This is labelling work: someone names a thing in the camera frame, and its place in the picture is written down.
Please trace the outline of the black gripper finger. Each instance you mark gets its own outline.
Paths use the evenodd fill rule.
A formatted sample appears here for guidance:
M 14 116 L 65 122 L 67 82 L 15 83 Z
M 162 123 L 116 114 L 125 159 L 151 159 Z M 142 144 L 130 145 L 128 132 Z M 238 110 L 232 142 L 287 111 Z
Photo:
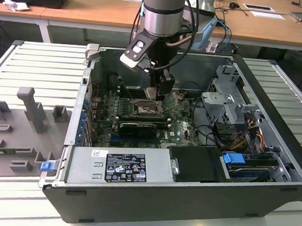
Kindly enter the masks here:
M 160 76 L 161 70 L 157 70 L 154 67 L 150 70 L 150 87 L 154 87 L 155 89 L 158 88 L 160 84 Z
M 157 88 L 157 101 L 163 101 L 165 95 L 171 93 L 174 83 L 174 76 L 170 74 L 167 69 L 164 69 L 160 76 L 160 84 Z

